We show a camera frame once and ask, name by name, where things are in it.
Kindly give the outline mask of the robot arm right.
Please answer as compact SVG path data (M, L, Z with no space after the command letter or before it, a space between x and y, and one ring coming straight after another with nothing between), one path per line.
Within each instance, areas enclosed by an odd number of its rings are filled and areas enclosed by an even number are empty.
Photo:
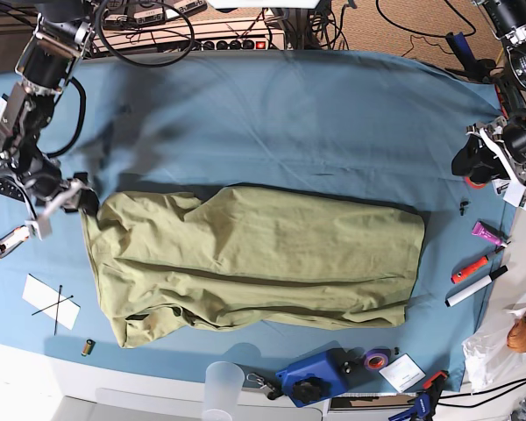
M20 76L0 103L0 181L9 183L31 208L32 201L57 204L65 212L94 216L99 202L84 173L66 179L58 158L78 140L85 119L86 93L73 73L96 35L97 1L32 1L37 12L32 37L20 56ZM75 132L61 149L44 153L39 137L52 121L68 85L80 98Z

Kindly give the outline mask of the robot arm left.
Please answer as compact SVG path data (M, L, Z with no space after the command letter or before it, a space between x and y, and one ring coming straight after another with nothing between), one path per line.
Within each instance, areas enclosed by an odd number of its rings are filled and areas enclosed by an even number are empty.
M454 175L472 185L516 179L526 187L526 1L475 1L490 19L493 35L503 47L503 67L473 56L463 33L445 38L473 82L495 86L501 115L491 123L468 128L468 141L451 163Z

